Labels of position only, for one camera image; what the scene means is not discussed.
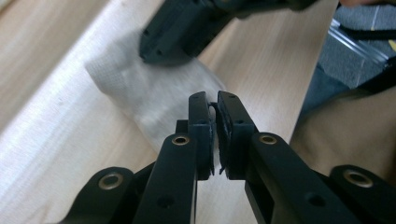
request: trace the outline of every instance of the person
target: person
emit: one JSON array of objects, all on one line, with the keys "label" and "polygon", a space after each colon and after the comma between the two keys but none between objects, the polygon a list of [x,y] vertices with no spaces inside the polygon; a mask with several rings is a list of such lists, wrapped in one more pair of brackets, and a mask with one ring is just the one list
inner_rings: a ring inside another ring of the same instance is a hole
[{"label": "person", "polygon": [[[378,0],[343,0],[345,6]],[[396,67],[387,71],[395,83]],[[346,91],[299,119],[290,146],[314,169],[357,165],[396,187],[396,86]]]}]

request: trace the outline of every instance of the person's hand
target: person's hand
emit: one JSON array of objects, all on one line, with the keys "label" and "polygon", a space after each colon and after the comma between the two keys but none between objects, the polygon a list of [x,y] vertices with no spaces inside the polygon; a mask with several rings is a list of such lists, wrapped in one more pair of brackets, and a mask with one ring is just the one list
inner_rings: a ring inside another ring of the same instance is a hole
[{"label": "person's hand", "polygon": [[383,2],[395,3],[395,1],[384,1],[384,0],[340,0],[340,3],[346,7],[355,7],[358,5],[370,5],[370,4],[383,3]]}]

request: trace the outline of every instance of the wooden table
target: wooden table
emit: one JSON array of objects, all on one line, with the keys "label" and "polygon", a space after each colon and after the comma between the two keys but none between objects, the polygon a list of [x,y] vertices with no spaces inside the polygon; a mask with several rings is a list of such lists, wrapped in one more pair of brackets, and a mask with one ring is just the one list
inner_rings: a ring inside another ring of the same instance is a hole
[{"label": "wooden table", "polygon": [[[60,221],[97,171],[155,161],[83,65],[160,3],[16,0],[1,12],[0,223]],[[261,131],[290,139],[335,6],[234,21],[201,55]],[[199,183],[197,222],[255,223],[243,186],[224,175]]]}]

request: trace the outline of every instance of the wood grain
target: wood grain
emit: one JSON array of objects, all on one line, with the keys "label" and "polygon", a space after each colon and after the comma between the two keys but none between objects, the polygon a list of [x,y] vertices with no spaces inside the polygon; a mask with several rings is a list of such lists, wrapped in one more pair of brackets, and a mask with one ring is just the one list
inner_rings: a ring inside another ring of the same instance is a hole
[{"label": "wood grain", "polygon": [[[18,0],[3,12],[0,223],[60,221],[100,169],[155,160],[83,66],[160,3]],[[202,55],[262,131],[290,138],[335,5],[235,21]],[[255,223],[243,185],[218,175],[199,183],[197,222]]]}]

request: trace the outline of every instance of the cloth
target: cloth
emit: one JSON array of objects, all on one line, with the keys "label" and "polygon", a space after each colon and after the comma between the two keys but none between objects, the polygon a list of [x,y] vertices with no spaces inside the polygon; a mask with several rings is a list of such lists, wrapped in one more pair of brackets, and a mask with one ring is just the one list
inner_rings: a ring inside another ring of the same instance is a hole
[{"label": "cloth", "polygon": [[86,64],[100,91],[133,119],[154,150],[188,118],[189,96],[206,91],[216,101],[224,85],[197,59],[181,66],[149,65],[138,56],[140,31],[133,31]]}]

